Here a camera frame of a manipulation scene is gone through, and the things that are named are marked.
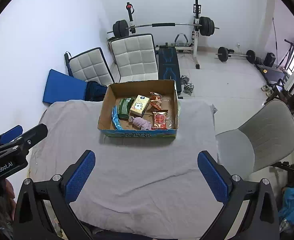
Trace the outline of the person's left hand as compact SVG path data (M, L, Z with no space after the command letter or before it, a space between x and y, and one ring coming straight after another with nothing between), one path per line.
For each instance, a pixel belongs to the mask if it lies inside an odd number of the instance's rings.
M15 193L12 184L8 179L0 183L0 231L12 230L16 202Z

